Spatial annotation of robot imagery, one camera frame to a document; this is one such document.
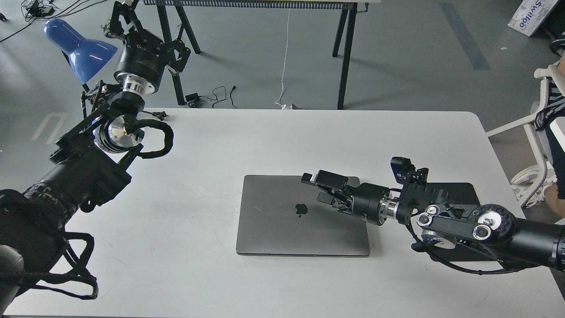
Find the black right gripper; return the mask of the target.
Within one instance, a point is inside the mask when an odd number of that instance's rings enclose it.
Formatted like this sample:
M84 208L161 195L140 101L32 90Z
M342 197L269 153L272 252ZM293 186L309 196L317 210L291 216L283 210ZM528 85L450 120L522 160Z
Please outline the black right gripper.
M325 170L316 174L304 173L302 183L321 189L316 200L336 211L381 226L381 201L389 197L390 189L371 183L362 183L357 177L347 177Z

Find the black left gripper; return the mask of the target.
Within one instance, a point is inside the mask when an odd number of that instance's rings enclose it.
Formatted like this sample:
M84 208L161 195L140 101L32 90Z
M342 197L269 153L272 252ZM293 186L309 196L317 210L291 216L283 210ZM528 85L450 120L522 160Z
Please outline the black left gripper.
M164 42L151 32L143 30L135 9L139 0L115 1L109 21L102 26L106 38L124 42L124 49L114 72L115 80L124 91L139 95L158 92L164 70L181 73L191 54L182 39ZM130 27L125 32L120 18Z

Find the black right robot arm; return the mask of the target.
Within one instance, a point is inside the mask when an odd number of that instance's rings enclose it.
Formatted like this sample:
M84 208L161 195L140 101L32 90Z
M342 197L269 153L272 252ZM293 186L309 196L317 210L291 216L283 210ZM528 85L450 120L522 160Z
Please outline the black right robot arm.
M320 189L317 201L338 212L377 226L394 219L415 239L412 249L454 270L476 275L515 273L546 266L564 271L564 226L519 219L498 204L463 204L444 189L427 183L428 169L416 169L410 159L390 161L398 197L391 189L371 183L357 187L348 178L320 170L305 173L301 181ZM455 265L437 254L440 248L465 247L501 265L498 270L472 270Z

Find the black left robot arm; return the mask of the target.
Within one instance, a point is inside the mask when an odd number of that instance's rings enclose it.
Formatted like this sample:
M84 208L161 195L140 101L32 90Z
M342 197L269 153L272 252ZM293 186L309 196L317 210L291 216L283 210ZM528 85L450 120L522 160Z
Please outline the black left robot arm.
M78 282L92 288L83 300L98 296L97 278L87 270L94 238L65 229L78 211L91 212L113 199L130 182L127 169L136 158L153 159L173 147L173 130L165 112L139 119L144 97L158 91L165 69L182 72L191 50L181 37L163 40L137 18L136 0L115 2L107 38L122 41L116 84L86 83L117 52L106 42L86 39L61 19L44 25L45 36L57 45L83 85L83 107L90 114L64 134L50 156L54 168L25 192L1 191L1 312L31 288L75 297L56 284Z

